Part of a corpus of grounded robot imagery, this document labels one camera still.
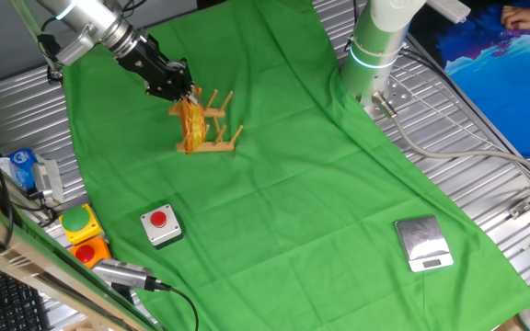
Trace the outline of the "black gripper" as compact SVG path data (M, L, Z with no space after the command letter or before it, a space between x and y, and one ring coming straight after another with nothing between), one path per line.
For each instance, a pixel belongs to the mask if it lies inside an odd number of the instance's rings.
M145 80L148 96L171 102L187 100L192 104L199 103L187 61L170 61L152 37L136 34L134 47L118 58L118 64Z

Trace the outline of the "bare person hand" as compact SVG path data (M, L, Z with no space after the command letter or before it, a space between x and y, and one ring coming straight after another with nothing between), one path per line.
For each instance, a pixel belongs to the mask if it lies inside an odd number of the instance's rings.
M530 7L505 6L501 11L501 24L512 30L530 29Z

